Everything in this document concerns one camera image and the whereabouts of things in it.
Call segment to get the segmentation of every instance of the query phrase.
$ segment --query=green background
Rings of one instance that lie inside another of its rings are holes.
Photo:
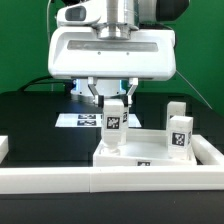
[[[46,7],[48,0],[1,0],[0,92],[17,90],[48,75]],[[51,7],[51,30],[60,0]],[[176,31],[177,70],[224,116],[224,1],[191,0],[189,9],[170,23]],[[178,76],[166,82],[141,82],[140,92],[197,94]]]

